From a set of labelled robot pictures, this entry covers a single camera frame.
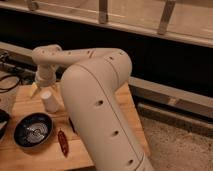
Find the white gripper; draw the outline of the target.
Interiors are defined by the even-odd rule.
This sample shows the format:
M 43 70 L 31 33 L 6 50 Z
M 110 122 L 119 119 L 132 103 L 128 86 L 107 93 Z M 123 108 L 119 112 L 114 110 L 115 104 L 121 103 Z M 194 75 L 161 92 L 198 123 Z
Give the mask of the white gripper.
M 38 65 L 35 75 L 35 83 L 31 85 L 30 97 L 33 98 L 41 91 L 40 87 L 50 86 L 54 93 L 59 93 L 59 88 L 56 82 L 56 70 L 54 65 Z

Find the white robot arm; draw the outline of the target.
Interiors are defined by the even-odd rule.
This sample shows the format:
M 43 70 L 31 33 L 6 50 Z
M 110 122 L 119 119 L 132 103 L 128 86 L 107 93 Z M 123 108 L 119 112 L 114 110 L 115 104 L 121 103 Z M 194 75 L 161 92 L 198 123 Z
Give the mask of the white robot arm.
M 63 103 L 97 171 L 154 171 L 115 98 L 132 71 L 125 51 L 49 45 L 35 48 L 32 59 L 42 87 L 55 83 L 55 65 L 66 68 L 60 81 Z

